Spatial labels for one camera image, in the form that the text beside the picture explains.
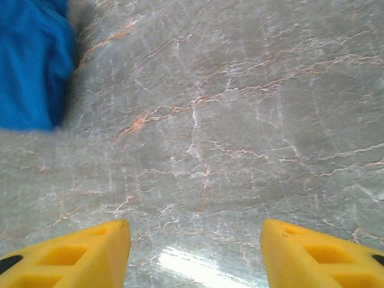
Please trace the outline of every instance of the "blue fabric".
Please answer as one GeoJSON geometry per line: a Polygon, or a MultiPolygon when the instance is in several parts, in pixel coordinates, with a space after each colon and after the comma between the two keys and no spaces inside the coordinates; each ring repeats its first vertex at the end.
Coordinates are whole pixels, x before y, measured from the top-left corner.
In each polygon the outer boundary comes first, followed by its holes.
{"type": "Polygon", "coordinates": [[[73,71],[67,0],[1,0],[0,127],[50,131],[73,71]]]}

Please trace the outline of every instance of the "marble floor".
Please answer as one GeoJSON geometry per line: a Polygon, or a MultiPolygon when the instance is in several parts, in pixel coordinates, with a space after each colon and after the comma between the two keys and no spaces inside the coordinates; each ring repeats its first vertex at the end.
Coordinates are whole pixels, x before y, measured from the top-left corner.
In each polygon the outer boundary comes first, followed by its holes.
{"type": "Polygon", "coordinates": [[[75,0],[54,135],[0,133],[0,254],[128,219],[124,287],[268,286],[263,220],[384,249],[384,3],[75,0]]]}

